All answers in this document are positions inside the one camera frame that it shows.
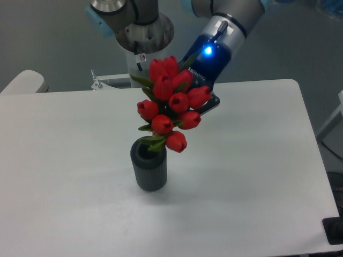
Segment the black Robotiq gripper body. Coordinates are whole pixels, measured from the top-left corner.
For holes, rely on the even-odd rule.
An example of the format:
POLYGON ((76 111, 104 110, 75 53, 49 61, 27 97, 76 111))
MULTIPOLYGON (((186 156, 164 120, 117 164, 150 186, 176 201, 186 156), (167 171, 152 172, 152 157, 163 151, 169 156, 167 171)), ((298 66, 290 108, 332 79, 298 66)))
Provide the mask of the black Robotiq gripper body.
POLYGON ((210 35, 202 34, 185 54, 181 63, 194 53, 198 54, 188 67, 193 75, 190 89, 209 86, 213 90, 214 82, 232 58, 232 51, 225 45, 224 39, 222 35, 213 41, 210 35))

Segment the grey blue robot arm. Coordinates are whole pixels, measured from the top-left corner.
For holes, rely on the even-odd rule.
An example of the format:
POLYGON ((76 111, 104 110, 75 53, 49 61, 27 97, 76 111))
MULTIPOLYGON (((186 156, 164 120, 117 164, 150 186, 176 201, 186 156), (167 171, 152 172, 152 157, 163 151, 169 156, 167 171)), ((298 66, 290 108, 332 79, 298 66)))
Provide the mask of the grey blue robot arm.
POLYGON ((94 75, 93 90, 136 88, 153 59, 176 50, 192 87, 213 87, 270 6, 270 1, 91 1, 85 13, 102 36, 114 36, 128 72, 94 75))

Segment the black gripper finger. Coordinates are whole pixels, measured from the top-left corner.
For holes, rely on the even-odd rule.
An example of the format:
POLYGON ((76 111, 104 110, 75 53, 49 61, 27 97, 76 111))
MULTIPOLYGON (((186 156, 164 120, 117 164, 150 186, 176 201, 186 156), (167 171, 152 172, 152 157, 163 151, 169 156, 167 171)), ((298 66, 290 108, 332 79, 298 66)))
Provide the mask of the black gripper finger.
POLYGON ((211 98, 200 108, 190 108, 191 111, 198 112, 201 116, 215 109, 220 104, 220 98, 214 93, 211 93, 211 98))

